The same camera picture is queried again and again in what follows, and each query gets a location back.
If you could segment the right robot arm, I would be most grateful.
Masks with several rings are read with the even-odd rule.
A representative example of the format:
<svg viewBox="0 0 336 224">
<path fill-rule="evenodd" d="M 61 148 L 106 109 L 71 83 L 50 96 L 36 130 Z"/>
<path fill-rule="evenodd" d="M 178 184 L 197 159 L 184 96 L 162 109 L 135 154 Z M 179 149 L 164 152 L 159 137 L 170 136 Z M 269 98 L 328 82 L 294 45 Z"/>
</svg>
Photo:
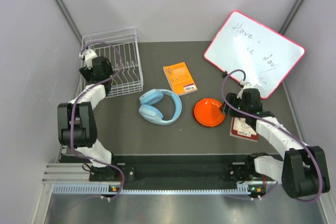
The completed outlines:
<svg viewBox="0 0 336 224">
<path fill-rule="evenodd" d="M 330 180 L 324 150 L 309 146 L 291 134 L 270 111 L 263 109 L 255 88 L 228 93 L 221 106 L 225 115 L 243 118 L 258 135 L 265 138 L 281 156 L 253 153 L 246 159 L 245 174 L 252 180 L 266 175 L 280 183 L 290 198 L 305 196 L 318 199 L 330 191 Z"/>
</svg>

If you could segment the red floral plate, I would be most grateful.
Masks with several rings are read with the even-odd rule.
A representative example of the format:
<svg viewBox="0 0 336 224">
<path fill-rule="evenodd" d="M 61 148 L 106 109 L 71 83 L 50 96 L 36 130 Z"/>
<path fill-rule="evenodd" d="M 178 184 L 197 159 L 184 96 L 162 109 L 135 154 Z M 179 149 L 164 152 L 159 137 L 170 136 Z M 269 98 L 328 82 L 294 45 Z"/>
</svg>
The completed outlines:
<svg viewBox="0 0 336 224">
<path fill-rule="evenodd" d="M 216 99 L 204 98 L 197 101 L 193 108 L 194 119 L 205 127 L 216 127 L 223 123 L 225 115 L 220 110 L 222 103 Z"/>
</svg>

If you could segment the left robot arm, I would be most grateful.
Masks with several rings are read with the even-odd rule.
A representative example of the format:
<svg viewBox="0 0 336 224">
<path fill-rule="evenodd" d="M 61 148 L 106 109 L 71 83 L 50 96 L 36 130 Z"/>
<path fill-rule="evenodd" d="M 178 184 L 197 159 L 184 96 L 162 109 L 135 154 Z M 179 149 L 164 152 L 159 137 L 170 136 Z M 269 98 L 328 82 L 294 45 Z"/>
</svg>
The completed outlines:
<svg viewBox="0 0 336 224">
<path fill-rule="evenodd" d="M 58 139 L 61 145 L 71 148 L 80 158 L 89 159 L 94 167 L 101 168 L 107 180 L 114 180 L 119 168 L 113 164 L 113 154 L 98 140 L 93 110 L 111 90 L 114 71 L 110 61 L 98 56 L 91 64 L 79 69 L 88 85 L 73 100 L 57 107 Z"/>
</svg>

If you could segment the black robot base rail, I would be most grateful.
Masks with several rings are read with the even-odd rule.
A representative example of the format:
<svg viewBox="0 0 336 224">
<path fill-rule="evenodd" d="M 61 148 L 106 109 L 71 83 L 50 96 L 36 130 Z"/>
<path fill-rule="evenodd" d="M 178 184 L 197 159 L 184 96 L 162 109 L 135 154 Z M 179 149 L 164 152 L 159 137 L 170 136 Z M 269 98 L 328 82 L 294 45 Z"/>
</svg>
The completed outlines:
<svg viewBox="0 0 336 224">
<path fill-rule="evenodd" d="M 125 176 L 125 189 L 234 189 L 263 184 L 249 175 L 244 154 L 116 155 L 113 163 Z"/>
</svg>

